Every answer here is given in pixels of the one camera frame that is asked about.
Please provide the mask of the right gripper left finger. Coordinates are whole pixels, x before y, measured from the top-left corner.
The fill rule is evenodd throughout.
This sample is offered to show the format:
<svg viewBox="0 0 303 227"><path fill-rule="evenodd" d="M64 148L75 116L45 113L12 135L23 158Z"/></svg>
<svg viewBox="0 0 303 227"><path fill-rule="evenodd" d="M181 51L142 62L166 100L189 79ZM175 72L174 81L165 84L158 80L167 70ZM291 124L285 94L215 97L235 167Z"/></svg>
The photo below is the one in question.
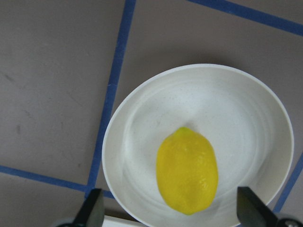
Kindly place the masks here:
<svg viewBox="0 0 303 227"><path fill-rule="evenodd" d="M80 211L72 222L72 227L101 227L105 217L102 189L90 191Z"/></svg>

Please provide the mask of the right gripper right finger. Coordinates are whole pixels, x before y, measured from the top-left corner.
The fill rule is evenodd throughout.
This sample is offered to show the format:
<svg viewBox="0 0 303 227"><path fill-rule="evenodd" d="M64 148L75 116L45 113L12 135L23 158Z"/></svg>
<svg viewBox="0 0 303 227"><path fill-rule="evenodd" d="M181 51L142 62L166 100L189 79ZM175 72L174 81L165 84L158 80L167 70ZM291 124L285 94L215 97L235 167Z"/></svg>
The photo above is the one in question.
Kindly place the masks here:
<svg viewBox="0 0 303 227"><path fill-rule="evenodd" d="M275 227L277 216L249 187L237 188L237 218L242 227Z"/></svg>

